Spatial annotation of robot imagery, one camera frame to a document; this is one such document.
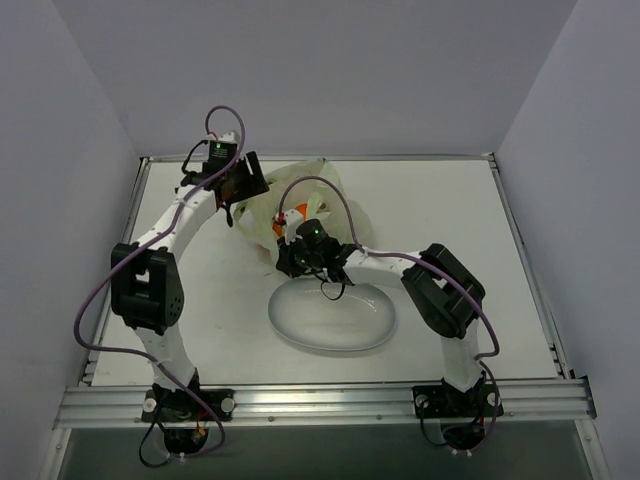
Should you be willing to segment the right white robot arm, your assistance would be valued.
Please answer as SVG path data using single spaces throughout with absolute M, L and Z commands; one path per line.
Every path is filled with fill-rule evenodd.
M 444 246 L 411 254 L 387 254 L 329 236 L 317 219 L 290 210 L 276 218 L 276 268 L 291 278 L 314 275 L 343 286 L 370 284 L 404 290 L 425 324 L 440 336 L 444 400 L 455 412 L 480 400 L 477 309 L 485 290 Z

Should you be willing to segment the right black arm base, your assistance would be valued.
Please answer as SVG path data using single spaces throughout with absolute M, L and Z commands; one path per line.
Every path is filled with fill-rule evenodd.
M 444 380 L 438 385 L 412 388 L 414 414 L 421 434 L 433 447 L 471 456 L 494 431 L 504 414 L 498 386 L 484 371 L 461 392 Z

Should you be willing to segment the orange fake fruit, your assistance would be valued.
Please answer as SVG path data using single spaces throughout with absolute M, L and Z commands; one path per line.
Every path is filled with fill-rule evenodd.
M 307 220 L 307 204 L 306 203 L 299 204 L 296 207 L 294 207 L 293 209 L 298 209 L 299 211 L 301 211 L 305 215 L 306 220 Z

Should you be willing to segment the translucent plastic bag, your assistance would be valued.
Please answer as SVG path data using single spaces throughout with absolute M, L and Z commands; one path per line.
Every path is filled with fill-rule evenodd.
M 338 169 L 326 159 L 300 161 L 265 175 L 269 191 L 242 201 L 233 211 L 234 227 L 254 245 L 260 262 L 273 267 L 278 258 L 272 230 L 279 211 L 307 204 L 307 219 L 316 218 L 328 234 L 341 243 L 351 243 L 352 232 L 367 247 L 376 244 L 374 227 L 361 205 L 347 195 Z

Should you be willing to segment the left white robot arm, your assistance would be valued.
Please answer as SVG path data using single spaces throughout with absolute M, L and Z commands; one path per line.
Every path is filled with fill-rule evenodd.
M 119 243 L 111 253 L 111 309 L 142 342 L 153 385 L 169 391 L 166 408 L 179 419 L 194 417 L 202 405 L 197 368 L 190 360 L 178 326 L 185 306 L 178 263 L 200 228 L 222 210 L 233 225 L 231 206 L 269 190 L 257 154 L 239 156 L 234 131 L 200 141 L 209 147 L 198 170 L 184 162 L 176 197 L 159 220 L 133 243 Z

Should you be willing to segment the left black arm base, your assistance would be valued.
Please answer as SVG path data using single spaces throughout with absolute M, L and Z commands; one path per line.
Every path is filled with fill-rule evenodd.
M 173 455 L 197 456 L 219 449 L 226 440 L 224 423 L 235 409 L 233 389 L 201 390 L 196 380 L 189 389 L 170 391 L 153 385 L 145 394 L 140 419 L 157 425 L 163 446 Z

